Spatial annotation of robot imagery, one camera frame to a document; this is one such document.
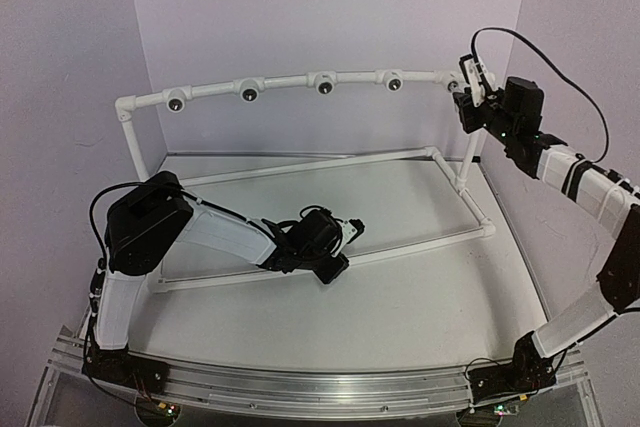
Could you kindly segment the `white PVC pipe frame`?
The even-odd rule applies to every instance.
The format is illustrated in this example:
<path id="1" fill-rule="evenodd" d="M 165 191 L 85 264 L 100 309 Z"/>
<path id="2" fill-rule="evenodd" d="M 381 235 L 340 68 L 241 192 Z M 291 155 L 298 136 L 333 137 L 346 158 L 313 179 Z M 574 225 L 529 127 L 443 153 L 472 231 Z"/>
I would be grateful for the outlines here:
<path id="1" fill-rule="evenodd" d="M 177 243 L 225 252 L 261 270 L 288 274 L 313 273 L 321 260 L 345 255 L 345 248 L 354 242 L 334 252 L 340 233 L 336 220 L 340 218 L 325 207 L 306 207 L 296 220 L 278 223 L 253 220 L 187 192 L 185 183 L 171 172 L 150 175 L 133 127 L 137 110 L 165 104 L 169 111 L 178 113 L 194 99 L 224 94 L 253 102 L 264 91 L 284 88 L 307 87 L 328 95 L 340 84 L 366 83 L 396 92 L 405 82 L 429 82 L 447 88 L 451 80 L 462 82 L 460 75 L 447 71 L 318 71 L 175 87 L 161 93 L 117 99 L 115 109 L 139 180 L 133 191 L 110 207 L 107 229 L 99 237 L 103 257 L 95 276 L 102 280 L 103 292 L 123 290 L 136 294 L 144 279 Z"/>

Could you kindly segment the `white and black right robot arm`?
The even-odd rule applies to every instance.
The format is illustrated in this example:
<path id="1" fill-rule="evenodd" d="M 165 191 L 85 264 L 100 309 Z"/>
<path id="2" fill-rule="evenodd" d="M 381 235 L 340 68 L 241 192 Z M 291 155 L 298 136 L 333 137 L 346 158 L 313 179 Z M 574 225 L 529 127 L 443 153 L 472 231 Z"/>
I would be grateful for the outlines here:
<path id="1" fill-rule="evenodd" d="M 532 81 L 510 77 L 504 88 L 479 98 L 471 88 L 452 97 L 466 133 L 489 133 L 522 172 L 579 206 L 614 241 L 595 283 L 559 315 L 517 340 L 510 361 L 466 372 L 472 400 L 480 404 L 554 386 L 571 348 L 630 312 L 639 299 L 639 189 L 541 131 L 544 93 Z"/>

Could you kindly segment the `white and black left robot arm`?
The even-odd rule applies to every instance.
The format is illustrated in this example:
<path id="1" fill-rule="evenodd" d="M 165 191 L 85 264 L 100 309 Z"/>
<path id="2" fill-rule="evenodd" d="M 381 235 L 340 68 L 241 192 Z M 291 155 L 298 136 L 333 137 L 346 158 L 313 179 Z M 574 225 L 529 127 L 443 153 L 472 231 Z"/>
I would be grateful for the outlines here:
<path id="1" fill-rule="evenodd" d="M 252 220 L 187 192 L 170 171 L 98 195 L 118 190 L 126 193 L 95 234 L 101 255 L 89 287 L 82 372 L 92 383 L 138 392 L 161 392 L 168 375 L 167 363 L 131 354 L 129 327 L 142 283 L 172 247 L 204 247 L 269 272 L 311 271 L 328 285 L 349 265 L 344 248 L 365 230 L 361 220 L 337 218 L 317 205 L 294 220 Z"/>

